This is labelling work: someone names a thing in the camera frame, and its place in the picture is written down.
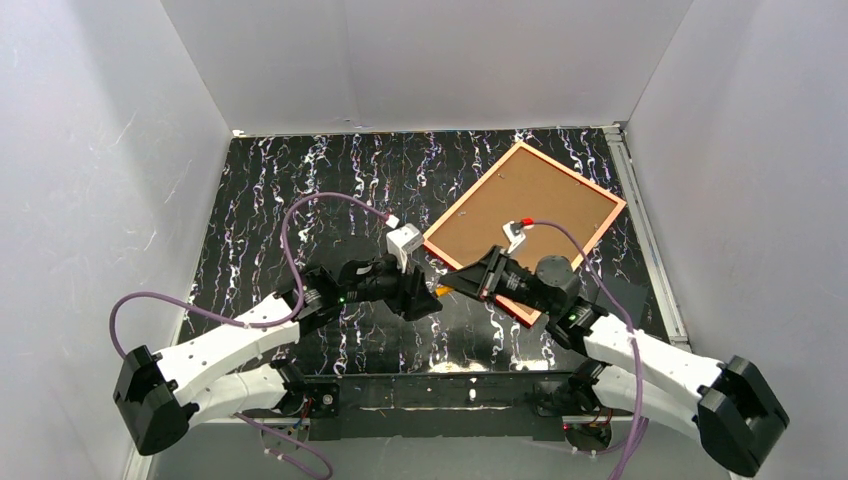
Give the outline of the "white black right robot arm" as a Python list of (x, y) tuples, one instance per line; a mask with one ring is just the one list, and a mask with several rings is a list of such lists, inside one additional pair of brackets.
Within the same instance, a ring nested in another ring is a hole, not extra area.
[(545, 328), (556, 343), (589, 360), (574, 389), (687, 435), (730, 472), (755, 476), (789, 426), (753, 362), (721, 362), (628, 331), (621, 318), (581, 296), (580, 279), (562, 256), (546, 256), (530, 271), (494, 246), (440, 283), (469, 298), (500, 296), (547, 314)]

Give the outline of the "red picture frame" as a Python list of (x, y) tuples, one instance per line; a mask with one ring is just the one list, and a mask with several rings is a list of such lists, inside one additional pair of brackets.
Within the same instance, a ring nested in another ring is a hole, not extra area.
[(548, 255), (578, 268), (626, 202), (524, 142), (514, 144), (424, 234), (424, 248), (459, 270), (492, 247), (522, 241), (511, 256), (532, 269)]

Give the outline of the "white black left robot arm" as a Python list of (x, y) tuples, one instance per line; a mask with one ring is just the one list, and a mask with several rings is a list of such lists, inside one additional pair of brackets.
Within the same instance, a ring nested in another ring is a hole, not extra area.
[(401, 271), (385, 255), (350, 261), (339, 273), (313, 264), (234, 324), (157, 352), (142, 345), (122, 356), (113, 401), (139, 454), (160, 453), (193, 427), (245, 410), (277, 410), (309, 395), (303, 377), (284, 361), (239, 372), (238, 367), (337, 319), (351, 303), (382, 302), (405, 321), (441, 311), (423, 270)]

